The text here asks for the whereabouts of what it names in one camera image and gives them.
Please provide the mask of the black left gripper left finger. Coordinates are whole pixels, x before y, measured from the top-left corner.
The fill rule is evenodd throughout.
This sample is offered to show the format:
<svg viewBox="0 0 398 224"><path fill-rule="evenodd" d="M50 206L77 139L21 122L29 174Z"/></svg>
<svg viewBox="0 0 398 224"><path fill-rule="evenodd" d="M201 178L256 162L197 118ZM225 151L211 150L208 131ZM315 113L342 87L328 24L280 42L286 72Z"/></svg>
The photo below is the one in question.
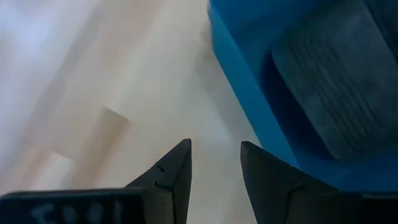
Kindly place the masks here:
<svg viewBox="0 0 398 224"><path fill-rule="evenodd" d="M146 223L186 224L192 186L192 140L183 139L125 186L143 190Z"/></svg>

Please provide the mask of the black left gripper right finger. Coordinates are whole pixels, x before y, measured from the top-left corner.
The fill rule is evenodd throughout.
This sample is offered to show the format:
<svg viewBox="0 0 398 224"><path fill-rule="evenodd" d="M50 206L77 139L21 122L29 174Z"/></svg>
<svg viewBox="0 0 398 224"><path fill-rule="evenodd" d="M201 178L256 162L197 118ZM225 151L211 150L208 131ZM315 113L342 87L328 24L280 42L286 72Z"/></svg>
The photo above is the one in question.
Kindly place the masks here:
<svg viewBox="0 0 398 224"><path fill-rule="evenodd" d="M336 188L243 141L244 183L258 223L359 223L361 197Z"/></svg>

